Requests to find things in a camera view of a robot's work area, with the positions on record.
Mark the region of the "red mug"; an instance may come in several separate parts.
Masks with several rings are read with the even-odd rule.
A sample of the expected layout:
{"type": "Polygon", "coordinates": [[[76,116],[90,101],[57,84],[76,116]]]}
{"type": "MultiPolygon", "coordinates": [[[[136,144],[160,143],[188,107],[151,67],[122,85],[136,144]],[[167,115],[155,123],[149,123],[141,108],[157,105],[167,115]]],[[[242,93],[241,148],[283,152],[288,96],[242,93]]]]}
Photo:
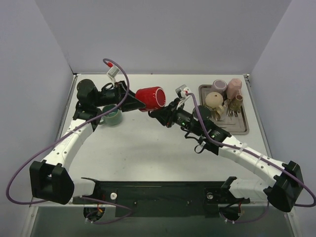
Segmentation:
{"type": "Polygon", "coordinates": [[[165,92],[159,86],[139,89],[135,98],[145,104],[145,108],[139,109],[142,112],[158,110],[166,104],[165,92]]]}

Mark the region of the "green speckled mug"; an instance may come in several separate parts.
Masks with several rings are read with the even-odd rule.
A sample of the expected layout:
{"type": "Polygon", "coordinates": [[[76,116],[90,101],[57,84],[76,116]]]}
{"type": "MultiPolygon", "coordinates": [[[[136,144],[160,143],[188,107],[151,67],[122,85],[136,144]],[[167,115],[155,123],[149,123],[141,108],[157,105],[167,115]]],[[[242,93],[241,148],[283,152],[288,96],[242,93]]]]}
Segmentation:
{"type": "MultiPolygon", "coordinates": [[[[109,110],[113,109],[116,105],[107,105],[104,106],[102,109],[102,113],[108,112],[109,110]]],[[[105,116],[102,116],[100,119],[99,124],[106,124],[110,126],[118,125],[122,122],[122,112],[120,109],[116,108],[112,112],[106,114],[105,116]]]]}

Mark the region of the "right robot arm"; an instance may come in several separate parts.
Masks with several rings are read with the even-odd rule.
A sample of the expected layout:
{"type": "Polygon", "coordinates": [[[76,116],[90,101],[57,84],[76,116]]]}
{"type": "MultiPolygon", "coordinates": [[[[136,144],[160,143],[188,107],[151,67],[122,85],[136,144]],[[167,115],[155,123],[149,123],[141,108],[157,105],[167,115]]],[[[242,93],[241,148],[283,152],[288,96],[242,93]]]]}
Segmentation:
{"type": "Polygon", "coordinates": [[[268,201],[283,212],[290,212],[303,189],[303,176],[299,164],[274,160],[251,149],[229,132],[209,119],[210,111],[204,106],[194,108],[192,113],[179,106],[175,99],[162,109],[149,112],[162,126],[175,124],[194,139],[203,150],[227,158],[259,177],[258,181],[228,179],[228,185],[220,191],[221,198],[231,202],[236,198],[268,201]]]}

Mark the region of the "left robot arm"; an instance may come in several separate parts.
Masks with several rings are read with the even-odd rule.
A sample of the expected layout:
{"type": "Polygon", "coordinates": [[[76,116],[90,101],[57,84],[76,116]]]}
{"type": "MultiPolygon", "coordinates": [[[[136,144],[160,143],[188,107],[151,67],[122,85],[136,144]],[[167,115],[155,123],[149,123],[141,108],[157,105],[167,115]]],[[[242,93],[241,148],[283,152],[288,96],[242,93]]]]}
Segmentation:
{"type": "Polygon", "coordinates": [[[67,204],[71,198],[84,196],[90,203],[101,199],[101,190],[90,178],[72,180],[69,169],[85,140],[96,130],[102,117],[101,107],[118,105],[122,112],[144,108],[135,93],[128,90],[124,81],[114,84],[112,89],[97,89],[94,82],[84,79],[77,84],[76,110],[65,135],[52,151],[30,166],[32,195],[35,198],[67,204]]]}

